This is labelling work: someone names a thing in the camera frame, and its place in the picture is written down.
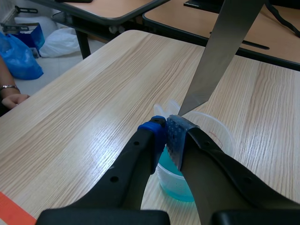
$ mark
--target wooden table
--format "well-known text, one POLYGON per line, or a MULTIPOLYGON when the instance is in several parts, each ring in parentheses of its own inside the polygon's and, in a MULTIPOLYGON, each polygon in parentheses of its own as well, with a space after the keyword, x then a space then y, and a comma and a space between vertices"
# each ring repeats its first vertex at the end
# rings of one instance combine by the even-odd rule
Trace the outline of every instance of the wooden table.
POLYGON ((169 0, 93 0, 91 3, 59 3, 55 0, 30 0, 90 22, 118 25, 169 0))
MULTIPOLYGON (((87 193, 155 103, 182 104, 204 47, 127 31, 0 118, 0 191, 37 218, 87 193)), ((235 158, 300 202, 300 72, 235 56, 209 102, 197 110, 222 121, 235 158)), ((151 176, 144 209, 173 225, 199 224, 151 176)))
POLYGON ((76 30, 83 59, 90 55, 87 34, 110 41, 108 26, 116 26, 135 18, 169 0, 93 0, 91 3, 59 3, 56 0, 30 0, 62 11, 53 20, 76 30))
MULTIPOLYGON (((171 0, 144 14, 148 26, 176 33, 185 39, 210 37, 218 14, 183 6, 186 0, 171 0)), ((300 10, 277 7, 280 15, 300 29, 300 10)), ((249 30, 246 41, 269 47, 261 49, 241 45, 240 55, 300 70, 300 38, 281 23, 264 6, 249 30)))

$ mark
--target plastic measuring cup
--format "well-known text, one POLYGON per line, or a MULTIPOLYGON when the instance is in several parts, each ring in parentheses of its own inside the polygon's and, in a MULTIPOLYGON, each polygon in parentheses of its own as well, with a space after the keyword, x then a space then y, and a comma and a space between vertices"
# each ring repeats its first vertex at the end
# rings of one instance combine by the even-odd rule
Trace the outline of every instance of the plastic measuring cup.
MULTIPOLYGON (((179 105, 174 100, 170 100, 166 111, 160 105, 155 104, 154 114, 168 118, 169 115, 177 115, 179 109, 179 105)), ((234 140, 223 123, 212 116, 196 111, 187 113, 184 115, 184 118, 198 125, 224 153, 233 157, 235 148, 234 140)), ((160 186, 168 195, 185 202, 192 202, 194 200, 187 182, 182 174, 177 171, 177 167, 169 157, 166 148, 157 165, 157 175, 160 186)))

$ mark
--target steel blade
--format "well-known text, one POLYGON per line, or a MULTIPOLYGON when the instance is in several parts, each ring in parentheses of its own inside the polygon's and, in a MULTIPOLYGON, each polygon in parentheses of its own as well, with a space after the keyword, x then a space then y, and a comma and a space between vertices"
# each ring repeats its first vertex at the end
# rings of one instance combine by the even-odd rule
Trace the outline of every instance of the steel blade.
POLYGON ((207 102, 247 35, 265 0, 225 0, 178 113, 207 102))

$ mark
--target white plastic bag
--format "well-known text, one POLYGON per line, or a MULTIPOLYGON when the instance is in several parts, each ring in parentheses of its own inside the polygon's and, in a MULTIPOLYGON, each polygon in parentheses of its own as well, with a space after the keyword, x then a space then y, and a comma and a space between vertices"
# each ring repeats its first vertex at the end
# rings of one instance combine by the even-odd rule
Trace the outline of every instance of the white plastic bag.
POLYGON ((39 50, 42 57, 58 57, 80 50, 73 28, 62 28, 54 31, 39 50))

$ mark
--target person's arm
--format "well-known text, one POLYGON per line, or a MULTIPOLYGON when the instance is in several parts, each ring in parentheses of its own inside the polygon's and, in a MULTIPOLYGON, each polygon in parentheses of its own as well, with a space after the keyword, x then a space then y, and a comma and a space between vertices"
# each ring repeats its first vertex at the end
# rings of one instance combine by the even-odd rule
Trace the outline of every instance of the person's arm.
MULTIPOLYGON (((4 60, 0 56, 0 87, 3 85, 15 86, 15 81, 5 65, 4 60)), ((0 96, 3 99, 13 94, 20 94, 20 91, 15 88, 5 88, 0 91, 0 96)))
MULTIPOLYGON (((15 81, 5 65, 4 60, 0 56, 0 87, 4 85, 15 86, 15 81)), ((0 91, 0 98, 3 99, 2 104, 6 108, 12 109, 29 98, 29 95, 22 95, 16 88, 5 88, 0 91)))

